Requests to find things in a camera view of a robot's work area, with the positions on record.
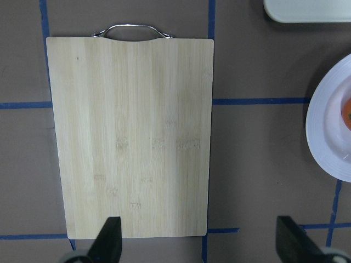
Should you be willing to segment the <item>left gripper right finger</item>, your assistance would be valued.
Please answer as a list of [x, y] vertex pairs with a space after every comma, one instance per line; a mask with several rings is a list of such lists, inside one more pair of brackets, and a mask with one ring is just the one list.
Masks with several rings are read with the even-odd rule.
[[329, 261], [329, 257], [290, 216], [276, 218], [275, 248], [284, 263]]

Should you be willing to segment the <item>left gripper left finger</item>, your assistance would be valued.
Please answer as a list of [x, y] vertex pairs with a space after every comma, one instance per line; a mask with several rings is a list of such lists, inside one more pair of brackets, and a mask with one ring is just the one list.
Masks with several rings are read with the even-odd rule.
[[109, 217], [101, 228], [87, 256], [91, 262], [116, 263], [122, 254], [121, 218]]

